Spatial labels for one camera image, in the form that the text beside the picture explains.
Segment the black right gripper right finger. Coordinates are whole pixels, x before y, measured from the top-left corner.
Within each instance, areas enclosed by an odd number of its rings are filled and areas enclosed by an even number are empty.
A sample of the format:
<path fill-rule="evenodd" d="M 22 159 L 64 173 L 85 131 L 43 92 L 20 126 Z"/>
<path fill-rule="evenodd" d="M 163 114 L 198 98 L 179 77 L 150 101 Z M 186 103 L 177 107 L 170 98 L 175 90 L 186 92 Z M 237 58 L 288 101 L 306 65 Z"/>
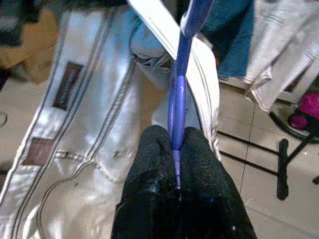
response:
<path fill-rule="evenodd" d="M 194 127 L 181 148 L 184 229 L 189 239 L 255 239 L 254 228 L 231 176 Z"/>

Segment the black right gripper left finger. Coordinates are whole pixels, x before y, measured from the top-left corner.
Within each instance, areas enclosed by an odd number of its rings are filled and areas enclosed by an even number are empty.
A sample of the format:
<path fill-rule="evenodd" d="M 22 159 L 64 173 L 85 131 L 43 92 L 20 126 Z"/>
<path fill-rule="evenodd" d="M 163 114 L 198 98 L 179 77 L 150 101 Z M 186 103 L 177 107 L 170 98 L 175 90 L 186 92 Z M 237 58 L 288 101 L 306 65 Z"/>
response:
<path fill-rule="evenodd" d="M 114 239 L 172 239 L 176 232 L 176 175 L 169 135 L 146 128 L 126 177 L 112 226 Z"/>

